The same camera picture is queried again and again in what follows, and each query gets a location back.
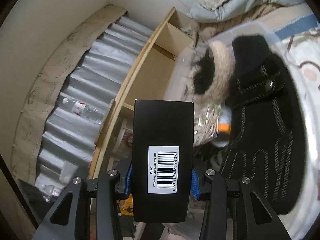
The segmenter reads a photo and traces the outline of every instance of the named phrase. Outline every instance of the barcode label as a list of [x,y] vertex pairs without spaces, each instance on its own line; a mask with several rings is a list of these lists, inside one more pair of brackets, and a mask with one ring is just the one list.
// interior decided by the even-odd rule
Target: barcode label
[[149,146],[148,193],[177,193],[179,146]]

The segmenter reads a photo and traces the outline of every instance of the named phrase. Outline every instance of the black knit garment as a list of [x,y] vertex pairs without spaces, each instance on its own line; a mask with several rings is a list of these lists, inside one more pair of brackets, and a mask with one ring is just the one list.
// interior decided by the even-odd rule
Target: black knit garment
[[238,37],[232,46],[231,140],[220,173],[249,177],[277,214],[287,214],[297,201],[305,166],[297,94],[286,66],[262,36]]

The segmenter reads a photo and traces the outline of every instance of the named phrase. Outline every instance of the white bottle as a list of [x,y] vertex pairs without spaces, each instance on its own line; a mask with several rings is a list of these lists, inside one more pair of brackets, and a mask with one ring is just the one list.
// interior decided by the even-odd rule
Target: white bottle
[[59,106],[65,111],[77,114],[96,124],[102,124],[103,114],[98,109],[71,98],[60,97],[60,101],[62,104],[59,104]]

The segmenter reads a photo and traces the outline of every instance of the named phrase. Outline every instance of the red and white label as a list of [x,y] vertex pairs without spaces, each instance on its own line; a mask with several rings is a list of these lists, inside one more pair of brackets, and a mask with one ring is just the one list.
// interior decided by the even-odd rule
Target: red and white label
[[79,116],[82,116],[83,110],[85,109],[86,106],[87,104],[80,101],[76,101],[75,105],[72,108],[72,112]]

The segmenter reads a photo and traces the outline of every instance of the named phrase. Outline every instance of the wooden compartment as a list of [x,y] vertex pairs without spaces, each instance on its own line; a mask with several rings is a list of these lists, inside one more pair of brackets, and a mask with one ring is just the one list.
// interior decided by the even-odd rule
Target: wooden compartment
[[116,126],[118,118],[133,120],[135,99],[163,99],[174,70],[175,58],[187,46],[192,46],[193,39],[179,29],[190,25],[191,21],[172,8],[142,48],[101,129],[89,178],[96,178],[100,170],[106,171],[110,168],[110,149],[113,147],[110,137],[114,129],[119,129]]

